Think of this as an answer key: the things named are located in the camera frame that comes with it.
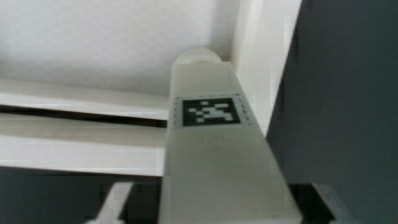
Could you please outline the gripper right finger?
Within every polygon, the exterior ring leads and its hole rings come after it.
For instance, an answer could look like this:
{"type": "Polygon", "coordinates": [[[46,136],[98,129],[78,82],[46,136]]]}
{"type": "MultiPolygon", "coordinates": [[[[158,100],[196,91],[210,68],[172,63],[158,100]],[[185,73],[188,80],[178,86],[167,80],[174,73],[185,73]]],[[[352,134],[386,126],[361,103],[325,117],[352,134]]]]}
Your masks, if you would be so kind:
{"type": "Polygon", "coordinates": [[[359,220],[352,215],[348,206],[343,202],[334,188],[329,185],[318,183],[313,184],[313,187],[334,216],[329,224],[359,224],[359,220]]]}

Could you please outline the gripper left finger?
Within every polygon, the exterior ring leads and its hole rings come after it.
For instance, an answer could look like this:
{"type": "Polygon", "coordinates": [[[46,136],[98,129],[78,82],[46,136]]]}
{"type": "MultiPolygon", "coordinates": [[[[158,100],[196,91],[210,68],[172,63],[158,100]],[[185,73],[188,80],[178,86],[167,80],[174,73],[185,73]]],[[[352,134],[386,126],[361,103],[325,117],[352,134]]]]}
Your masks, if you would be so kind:
{"type": "Polygon", "coordinates": [[[112,185],[96,218],[84,224],[126,224],[121,219],[121,213],[133,186],[133,182],[117,182],[112,185]]]}

